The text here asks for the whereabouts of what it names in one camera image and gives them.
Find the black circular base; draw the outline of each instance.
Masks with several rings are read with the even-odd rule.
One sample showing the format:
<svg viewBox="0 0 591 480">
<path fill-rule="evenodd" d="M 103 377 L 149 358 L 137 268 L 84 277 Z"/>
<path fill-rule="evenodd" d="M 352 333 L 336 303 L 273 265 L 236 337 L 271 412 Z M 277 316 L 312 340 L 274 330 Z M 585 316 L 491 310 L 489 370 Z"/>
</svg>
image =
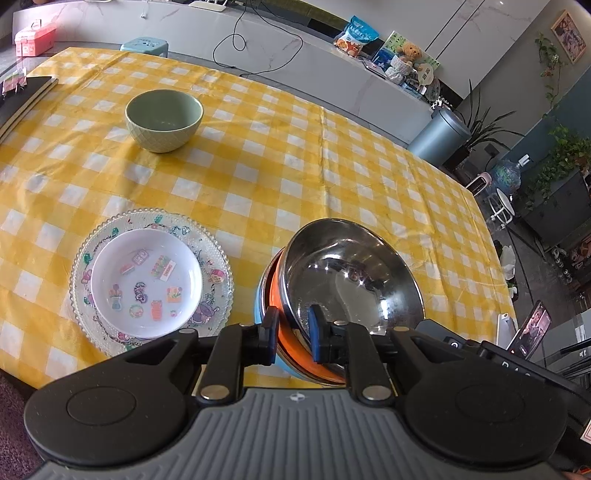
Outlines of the black circular base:
<svg viewBox="0 0 591 480">
<path fill-rule="evenodd" d="M 548 458 L 567 420 L 563 401 L 542 382 L 487 361 L 438 365 L 412 388 L 404 414 L 429 448 L 499 469 Z"/>
<path fill-rule="evenodd" d="M 116 357 L 33 394 L 25 426 L 44 456 L 66 465 L 104 467 L 165 448 L 186 415 L 184 397 L 166 375 Z"/>
</svg>

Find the picture frame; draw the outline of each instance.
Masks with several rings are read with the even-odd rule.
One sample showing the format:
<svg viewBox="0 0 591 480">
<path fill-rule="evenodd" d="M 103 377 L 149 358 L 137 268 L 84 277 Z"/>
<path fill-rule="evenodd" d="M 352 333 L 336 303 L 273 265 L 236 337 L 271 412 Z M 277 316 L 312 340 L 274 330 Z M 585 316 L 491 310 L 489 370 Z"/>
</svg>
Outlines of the picture frame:
<svg viewBox="0 0 591 480">
<path fill-rule="evenodd" d="M 587 44 L 574 23 L 573 17 L 566 10 L 558 17 L 551 28 L 571 63 L 576 63 L 587 50 Z"/>
</svg>

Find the yellow checkered tablecloth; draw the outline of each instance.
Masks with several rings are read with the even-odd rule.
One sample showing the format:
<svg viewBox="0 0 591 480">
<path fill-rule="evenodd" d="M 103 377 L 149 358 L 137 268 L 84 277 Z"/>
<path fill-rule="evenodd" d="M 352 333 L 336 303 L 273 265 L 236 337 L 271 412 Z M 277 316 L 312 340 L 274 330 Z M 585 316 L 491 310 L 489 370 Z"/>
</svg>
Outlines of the yellow checkered tablecloth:
<svg viewBox="0 0 591 480">
<path fill-rule="evenodd" d="M 251 80 L 129 52 L 69 48 L 32 74 L 59 85 L 0 146 L 0 368 L 35 387 L 104 358 L 72 320 L 69 273 L 92 229 L 133 207 L 183 213 L 210 229 L 234 273 L 231 323 L 252 322 L 274 253 L 329 216 L 385 238 L 413 271 L 427 316 L 455 332 L 494 340 L 496 315 L 514 314 L 470 193 L 340 115 Z M 124 121 L 127 102 L 157 88 L 191 92 L 205 108 L 191 141 L 163 155 L 140 149 Z M 277 370 L 251 368 L 245 381 L 305 384 Z"/>
</svg>

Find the hanging plant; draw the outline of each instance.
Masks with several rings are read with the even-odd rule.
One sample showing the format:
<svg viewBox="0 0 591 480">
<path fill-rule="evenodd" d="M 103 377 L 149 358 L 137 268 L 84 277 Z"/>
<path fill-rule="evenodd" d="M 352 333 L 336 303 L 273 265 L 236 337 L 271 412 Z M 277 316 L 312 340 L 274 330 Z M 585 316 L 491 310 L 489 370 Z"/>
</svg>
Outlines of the hanging plant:
<svg viewBox="0 0 591 480">
<path fill-rule="evenodd" d="M 540 63 L 545 67 L 544 71 L 540 73 L 540 76 L 548 79 L 548 83 L 546 83 L 546 89 L 548 90 L 546 92 L 546 99 L 550 103 L 550 110 L 552 110 L 560 93 L 560 72 L 564 63 L 558 56 L 556 46 L 542 32 L 538 32 L 538 38 L 535 39 L 535 44 L 538 45 Z"/>
</svg>

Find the gray trash can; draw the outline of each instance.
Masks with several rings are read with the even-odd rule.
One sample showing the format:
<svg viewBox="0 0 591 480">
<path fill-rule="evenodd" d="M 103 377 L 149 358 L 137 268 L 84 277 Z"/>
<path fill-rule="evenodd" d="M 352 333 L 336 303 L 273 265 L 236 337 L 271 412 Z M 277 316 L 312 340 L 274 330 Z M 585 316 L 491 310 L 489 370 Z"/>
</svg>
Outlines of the gray trash can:
<svg viewBox="0 0 591 480">
<path fill-rule="evenodd" d="M 433 113 L 431 121 L 407 147 L 417 157 L 439 167 L 460 148 L 471 133 L 464 122 L 447 108 Z"/>
</svg>

